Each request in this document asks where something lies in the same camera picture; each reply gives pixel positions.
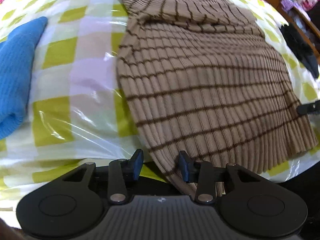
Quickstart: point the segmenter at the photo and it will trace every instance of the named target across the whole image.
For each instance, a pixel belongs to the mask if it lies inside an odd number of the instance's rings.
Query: yellow checkered bedsheet
[[[277,28],[286,22],[280,14],[261,0],[231,1],[257,17],[267,42],[283,55],[301,101],[317,100],[317,81]],[[25,194],[88,159],[107,165],[143,148],[116,82],[115,55],[127,21],[121,0],[5,0],[0,5],[0,41],[40,16],[48,17],[49,23],[36,48],[28,116],[0,141],[2,217],[14,212]],[[312,121],[320,139],[316,117]],[[319,160],[320,145],[263,176],[285,181]],[[146,168],[144,173],[153,176]],[[7,222],[18,226],[13,220]]]

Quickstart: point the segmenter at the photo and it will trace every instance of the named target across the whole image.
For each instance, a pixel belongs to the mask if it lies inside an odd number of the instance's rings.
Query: transparent plastic wrap
[[[262,0],[231,1],[257,17],[266,41],[283,55],[302,103],[317,100],[317,82],[277,28],[285,23],[280,14]],[[0,216],[16,227],[13,214],[25,194],[88,160],[108,165],[130,158],[137,148],[151,160],[116,80],[116,52],[127,22],[121,0],[5,0],[0,5],[0,41],[40,16],[49,22],[36,48],[28,116],[0,141]],[[312,121],[320,138],[320,122]],[[263,176],[285,181],[319,160],[317,146]]]

